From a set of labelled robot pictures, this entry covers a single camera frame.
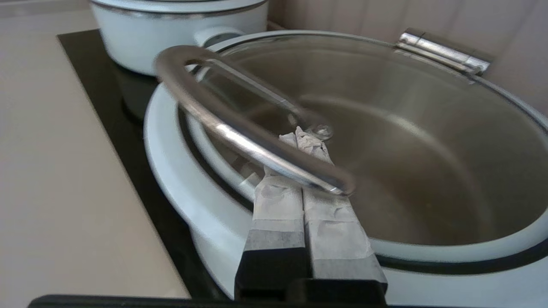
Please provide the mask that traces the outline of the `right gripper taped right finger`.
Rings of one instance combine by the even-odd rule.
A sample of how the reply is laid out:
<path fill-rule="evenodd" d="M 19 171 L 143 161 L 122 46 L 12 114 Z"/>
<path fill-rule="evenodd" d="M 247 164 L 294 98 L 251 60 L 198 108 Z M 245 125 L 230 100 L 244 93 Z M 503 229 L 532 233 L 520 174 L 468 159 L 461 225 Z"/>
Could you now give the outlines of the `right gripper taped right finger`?
<path fill-rule="evenodd" d="M 300 191 L 310 277 L 295 282 L 296 302 L 385 305 L 387 278 L 350 200 Z"/>

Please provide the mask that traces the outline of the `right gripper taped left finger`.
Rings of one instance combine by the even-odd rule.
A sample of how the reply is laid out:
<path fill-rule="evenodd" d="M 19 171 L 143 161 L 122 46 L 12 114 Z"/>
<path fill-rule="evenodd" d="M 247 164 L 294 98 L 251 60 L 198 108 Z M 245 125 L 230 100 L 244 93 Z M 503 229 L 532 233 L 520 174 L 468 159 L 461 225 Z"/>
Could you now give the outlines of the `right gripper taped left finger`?
<path fill-rule="evenodd" d="M 255 188 L 252 226 L 235 275 L 235 300 L 282 301 L 290 283 L 309 277 L 303 191 L 265 167 Z"/>

